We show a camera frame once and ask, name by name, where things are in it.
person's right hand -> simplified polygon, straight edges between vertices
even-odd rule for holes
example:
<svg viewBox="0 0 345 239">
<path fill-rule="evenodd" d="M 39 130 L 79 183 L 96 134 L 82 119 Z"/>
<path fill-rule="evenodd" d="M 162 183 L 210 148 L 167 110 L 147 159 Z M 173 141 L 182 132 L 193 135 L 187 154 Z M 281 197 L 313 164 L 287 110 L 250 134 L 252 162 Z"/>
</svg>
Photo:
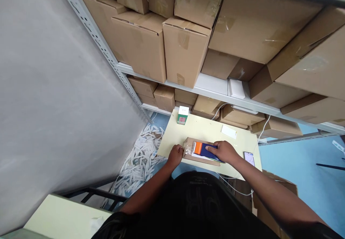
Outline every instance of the person's right hand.
<svg viewBox="0 0 345 239">
<path fill-rule="evenodd" d="M 243 159 L 239 156 L 234 147 L 227 141 L 216 141 L 213 145 L 217 146 L 218 148 L 207 146 L 206 150 L 217 156 L 223 162 L 233 164 L 235 161 Z"/>
</svg>

shelf rack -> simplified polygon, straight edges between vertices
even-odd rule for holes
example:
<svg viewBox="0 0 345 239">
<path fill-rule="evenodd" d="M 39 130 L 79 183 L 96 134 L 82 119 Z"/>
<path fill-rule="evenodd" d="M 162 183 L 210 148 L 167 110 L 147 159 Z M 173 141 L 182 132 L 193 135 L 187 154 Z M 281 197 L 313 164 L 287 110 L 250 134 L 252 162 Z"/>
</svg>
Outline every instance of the shelf rack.
<svg viewBox="0 0 345 239">
<path fill-rule="evenodd" d="M 116 57 L 114 56 L 113 52 L 108 46 L 106 40 L 104 39 L 101 31 L 99 30 L 97 24 L 95 23 L 90 12 L 85 6 L 83 0 L 67 0 L 67 1 L 72 7 L 72 9 L 74 10 L 74 12 L 76 13 L 76 15 L 78 16 L 78 18 L 80 19 L 80 21 L 83 23 L 83 25 L 85 26 L 89 34 L 91 35 L 92 39 L 94 40 L 98 48 L 101 50 L 104 57 L 109 62 L 112 69 L 115 71 L 116 75 L 119 77 L 120 81 L 122 82 L 124 87 L 127 89 L 127 91 L 129 92 L 129 94 L 131 95 L 131 97 L 133 98 L 137 106 L 139 107 L 139 109 L 145 115 L 145 117 L 149 121 L 151 121 L 150 114 L 149 114 L 150 111 L 162 113 L 165 115 L 171 115 L 170 112 L 161 110 L 157 107 L 154 107 L 148 104 L 141 103 L 139 97 L 137 96 L 133 87 L 129 83 L 126 74 L 134 75 L 134 76 L 141 77 L 147 80 L 152 80 L 152 79 L 135 73 L 131 66 L 123 64 L 123 63 L 119 63 L 117 61 Z M 219 78 L 215 78 L 215 77 L 200 73 L 197 79 L 197 82 L 195 84 L 195 87 L 193 89 L 170 82 L 170 81 L 166 81 L 164 85 L 185 90 L 188 92 L 193 92 L 198 95 L 211 97 L 223 102 L 244 107 L 250 110 L 262 112 L 268 115 L 276 116 L 282 119 L 291 120 L 300 124 L 317 128 L 319 130 L 319 132 L 316 132 L 316 133 L 307 134 L 307 135 L 295 137 L 292 139 L 276 139 L 276 140 L 268 141 L 267 143 L 264 143 L 261 145 L 284 143 L 284 142 L 304 140 L 304 139 L 312 139 L 312 138 L 325 137 L 325 136 L 330 136 L 330 135 L 345 135 L 345 127 L 343 126 L 335 125 L 328 122 L 315 125 L 315 124 L 304 122 L 299 119 L 293 119 L 293 118 L 282 115 L 280 112 L 280 109 L 270 107 L 268 105 L 251 100 L 248 95 L 246 96 L 245 99 L 238 99 L 238 98 L 231 97 L 228 95 L 229 94 L 228 80 L 221 80 Z"/>
</svg>

white paper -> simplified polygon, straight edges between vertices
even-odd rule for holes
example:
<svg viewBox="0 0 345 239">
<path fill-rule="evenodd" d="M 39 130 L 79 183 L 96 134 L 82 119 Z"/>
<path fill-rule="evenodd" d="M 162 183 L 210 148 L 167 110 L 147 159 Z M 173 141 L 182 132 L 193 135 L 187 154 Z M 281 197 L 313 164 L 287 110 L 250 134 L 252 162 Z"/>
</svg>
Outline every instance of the white paper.
<svg viewBox="0 0 345 239">
<path fill-rule="evenodd" d="M 237 131 L 236 130 L 233 130 L 225 125 L 223 125 L 222 127 L 222 133 L 233 138 L 233 139 L 236 139 L 237 137 Z"/>
</svg>

person's left hand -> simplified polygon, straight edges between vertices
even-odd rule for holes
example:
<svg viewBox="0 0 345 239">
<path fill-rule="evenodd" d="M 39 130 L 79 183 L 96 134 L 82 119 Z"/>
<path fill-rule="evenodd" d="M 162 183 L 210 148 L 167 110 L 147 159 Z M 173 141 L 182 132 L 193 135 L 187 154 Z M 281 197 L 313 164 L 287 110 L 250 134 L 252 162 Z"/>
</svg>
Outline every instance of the person's left hand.
<svg viewBox="0 0 345 239">
<path fill-rule="evenodd" d="M 183 157 L 183 147 L 181 145 L 174 145 L 170 151 L 166 165 L 175 169 L 181 162 Z"/>
</svg>

black shirt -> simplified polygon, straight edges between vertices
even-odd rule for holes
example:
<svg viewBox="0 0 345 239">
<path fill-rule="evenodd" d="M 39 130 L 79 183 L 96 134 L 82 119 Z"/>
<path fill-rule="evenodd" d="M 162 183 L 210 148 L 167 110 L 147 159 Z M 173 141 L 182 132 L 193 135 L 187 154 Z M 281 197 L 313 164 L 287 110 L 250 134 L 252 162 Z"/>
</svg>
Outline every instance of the black shirt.
<svg viewBox="0 0 345 239">
<path fill-rule="evenodd" d="M 112 214 L 92 239 L 278 238 L 216 177 L 187 172 L 173 180 L 146 214 Z M 342 238 L 317 223 L 293 238 Z"/>
</svg>

